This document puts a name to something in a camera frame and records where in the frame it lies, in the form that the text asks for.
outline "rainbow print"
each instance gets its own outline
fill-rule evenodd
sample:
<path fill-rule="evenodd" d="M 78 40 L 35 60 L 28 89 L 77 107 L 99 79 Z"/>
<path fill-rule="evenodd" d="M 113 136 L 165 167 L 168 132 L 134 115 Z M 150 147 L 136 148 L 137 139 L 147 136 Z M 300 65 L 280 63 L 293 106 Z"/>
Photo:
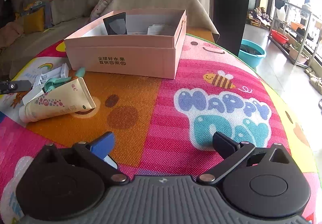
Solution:
<path fill-rule="evenodd" d="M 52 63 L 45 63 L 45 64 L 39 66 L 38 69 L 41 69 L 43 67 L 47 67 L 48 70 L 51 70 L 53 68 L 53 66 L 54 65 Z"/>

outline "pink cardboard box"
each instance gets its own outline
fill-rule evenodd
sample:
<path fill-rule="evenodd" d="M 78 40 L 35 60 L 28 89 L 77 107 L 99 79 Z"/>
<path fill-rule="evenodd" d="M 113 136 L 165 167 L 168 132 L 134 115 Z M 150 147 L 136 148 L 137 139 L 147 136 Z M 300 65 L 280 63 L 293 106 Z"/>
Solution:
<path fill-rule="evenodd" d="M 107 35 L 103 19 L 121 12 L 124 11 L 112 11 L 65 39 L 73 70 L 85 67 L 86 71 L 174 79 L 186 35 L 186 11 L 128 10 L 128 34 Z M 176 29 L 173 36 L 142 34 L 153 24 L 168 24 Z"/>

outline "toothpaste tube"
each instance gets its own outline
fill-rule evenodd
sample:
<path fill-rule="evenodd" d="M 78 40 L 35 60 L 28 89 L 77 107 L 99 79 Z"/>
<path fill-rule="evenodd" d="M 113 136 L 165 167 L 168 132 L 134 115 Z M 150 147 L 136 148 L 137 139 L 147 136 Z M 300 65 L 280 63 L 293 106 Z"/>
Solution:
<path fill-rule="evenodd" d="M 77 78 L 20 107 L 19 117 L 28 123 L 95 107 L 84 79 Z"/>

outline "plastic packaging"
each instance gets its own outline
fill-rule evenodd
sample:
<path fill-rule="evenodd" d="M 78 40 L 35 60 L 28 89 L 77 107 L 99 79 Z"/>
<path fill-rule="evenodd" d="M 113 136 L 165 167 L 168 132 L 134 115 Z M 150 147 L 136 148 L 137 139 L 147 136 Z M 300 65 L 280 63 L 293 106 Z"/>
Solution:
<path fill-rule="evenodd" d="M 20 107 L 19 117 L 28 123 L 95 107 L 84 79 L 77 78 Z"/>
<path fill-rule="evenodd" d="M 55 70 L 49 71 L 45 74 L 39 74 L 36 77 L 35 83 L 33 84 L 33 88 L 36 88 L 37 86 L 43 88 L 45 86 L 45 83 L 50 78 L 67 78 L 68 72 L 69 68 L 67 66 L 67 63 L 64 63 L 62 66 L 56 68 Z"/>
<path fill-rule="evenodd" d="M 26 105 L 28 102 L 32 101 L 33 99 L 37 98 L 38 96 L 43 95 L 44 92 L 41 87 L 38 85 L 37 87 L 33 88 L 30 92 L 28 92 L 23 98 L 22 102 Z"/>

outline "play mat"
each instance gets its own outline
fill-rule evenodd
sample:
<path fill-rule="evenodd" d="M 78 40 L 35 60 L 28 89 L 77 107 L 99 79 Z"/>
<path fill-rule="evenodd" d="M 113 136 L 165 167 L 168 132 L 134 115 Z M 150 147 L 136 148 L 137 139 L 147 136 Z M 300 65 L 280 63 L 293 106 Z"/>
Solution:
<path fill-rule="evenodd" d="M 110 65 L 108 59 L 104 62 L 108 57 L 102 56 L 100 65 Z M 33 81 L 66 61 L 64 43 L 59 41 L 31 60 L 15 80 Z M 186 35 L 175 80 L 94 72 L 87 72 L 84 80 L 95 109 L 27 125 L 18 115 L 25 93 L 0 96 L 0 213 L 5 224 L 23 216 L 15 187 L 45 143 L 68 147 L 107 131 L 116 136 L 110 156 L 130 177 L 204 172 L 222 161 L 212 150 L 216 131 L 257 147 L 282 143 L 311 187 L 303 217 L 322 223 L 317 168 L 296 116 L 251 68 L 226 50 Z"/>

